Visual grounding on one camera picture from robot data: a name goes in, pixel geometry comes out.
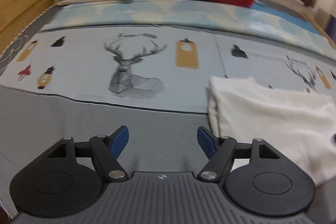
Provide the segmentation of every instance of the deer head print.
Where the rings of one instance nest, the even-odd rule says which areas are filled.
[[[123,53],[120,50],[121,44],[118,44],[116,47],[113,47],[113,44],[115,42],[112,42],[109,45],[107,45],[106,43],[104,44],[105,50],[114,54],[114,60],[118,63],[118,67],[114,72],[110,82],[111,93],[115,95],[121,95],[121,97],[124,97],[132,91],[137,91],[137,96],[139,96],[140,93],[143,93],[140,94],[140,97],[144,94],[149,93],[149,90],[137,89],[136,86],[144,83],[145,81],[153,79],[147,79],[141,76],[133,75],[132,65],[142,62],[146,56],[155,55],[162,52],[167,47],[167,45],[159,47],[152,39],[150,39],[150,41],[154,45],[153,49],[148,52],[147,49],[143,47],[141,53],[135,54],[130,59],[124,58]],[[155,79],[155,81],[149,82],[151,83],[151,85],[153,85],[153,83],[155,83],[155,85],[158,85],[158,81],[161,83],[159,86],[163,86],[162,82],[159,79]]]
[[[290,63],[290,65],[286,64],[286,66],[293,72],[295,73],[297,76],[301,77],[302,80],[311,88],[316,92],[315,89],[315,80],[316,80],[316,73],[315,71],[311,70],[310,68],[308,68],[307,66],[307,70],[308,70],[308,75],[309,75],[309,79],[307,79],[305,76],[303,76],[299,69],[295,70],[293,68],[293,62]]]

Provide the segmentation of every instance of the metal screw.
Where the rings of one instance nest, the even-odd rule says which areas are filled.
[[[125,175],[125,172],[121,170],[113,170],[109,172],[109,176],[113,179],[122,179]]]
[[[215,179],[217,177],[217,174],[215,172],[212,172],[212,171],[204,171],[204,172],[201,173],[201,177],[203,179],[212,180],[212,179]]]

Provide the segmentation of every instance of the logo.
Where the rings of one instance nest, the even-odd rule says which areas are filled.
[[[158,178],[159,178],[160,180],[164,180],[164,179],[167,179],[168,176],[166,176],[165,174],[161,174],[161,175],[158,176]]]

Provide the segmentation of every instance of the hanging tag print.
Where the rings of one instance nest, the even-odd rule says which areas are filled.
[[[25,76],[28,76],[28,75],[30,75],[30,73],[31,73],[31,70],[30,70],[30,68],[31,68],[31,64],[29,64],[28,66],[27,66],[27,68],[25,68],[24,70],[22,70],[22,71],[20,71],[17,75],[18,75],[18,81],[21,81],[21,80],[23,80],[23,78],[25,78]]]
[[[328,89],[328,90],[330,90],[330,89],[331,89],[331,86],[330,86],[330,84],[329,84],[327,78],[325,77],[323,71],[321,71],[321,70],[316,66],[316,72],[317,72],[317,74],[319,75],[319,77],[321,78],[321,80],[322,80],[322,82],[323,82],[325,88]]]
[[[27,56],[30,54],[30,52],[36,47],[37,45],[37,40],[30,42],[28,47],[21,53],[21,55],[18,57],[16,60],[17,62],[24,61]]]
[[[55,70],[54,67],[50,67],[50,68],[48,68],[46,70],[46,72],[44,74],[42,74],[38,78],[38,80],[37,80],[37,88],[39,90],[44,89],[48,85],[48,83],[50,82],[51,77],[52,77],[51,74],[53,73],[54,70]]]
[[[196,43],[188,39],[177,41],[175,65],[181,68],[199,68]]]

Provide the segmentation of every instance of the antler print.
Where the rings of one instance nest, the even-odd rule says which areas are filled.
[[[307,66],[307,68],[308,68],[308,70],[310,71],[310,72],[308,72],[308,74],[309,74],[309,80],[307,80],[307,78],[305,77],[305,76],[303,76],[301,73],[300,73],[300,71],[299,70],[297,70],[297,71],[295,71],[295,69],[293,68],[293,65],[292,65],[292,63],[290,64],[290,66],[288,66],[287,64],[286,64],[286,66],[293,72],[293,73],[295,73],[297,76],[299,76],[299,77],[301,77],[302,78],[302,80],[311,88],[311,89],[313,89],[314,91],[316,91],[316,89],[315,89],[315,80],[316,80],[316,73],[315,73],[315,71],[312,71],[310,68],[308,68],[308,66]]]
[[[130,61],[131,61],[132,64],[139,63],[139,62],[141,62],[143,60],[143,58],[145,56],[157,54],[159,52],[162,52],[165,48],[167,48],[167,45],[164,45],[162,48],[160,48],[157,44],[155,44],[155,42],[153,40],[151,40],[151,42],[154,44],[154,48],[152,50],[150,50],[149,52],[147,52],[146,48],[143,47],[141,53],[135,54],[130,59]]]
[[[119,44],[115,48],[112,47],[112,44],[113,44],[113,42],[109,46],[107,46],[107,44],[104,43],[104,48],[105,48],[105,50],[113,53],[115,55],[114,60],[117,61],[120,64],[121,61],[124,59],[123,58],[123,53],[121,52],[121,50],[119,50],[121,44]]]

